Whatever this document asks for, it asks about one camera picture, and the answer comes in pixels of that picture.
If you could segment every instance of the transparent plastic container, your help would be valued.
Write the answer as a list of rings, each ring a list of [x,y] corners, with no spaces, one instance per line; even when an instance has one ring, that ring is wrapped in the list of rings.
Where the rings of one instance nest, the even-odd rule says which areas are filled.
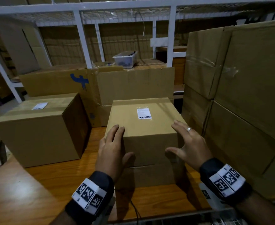
[[[137,53],[137,51],[124,51],[113,56],[113,58],[117,65],[122,65],[125,69],[131,69],[137,62]]]

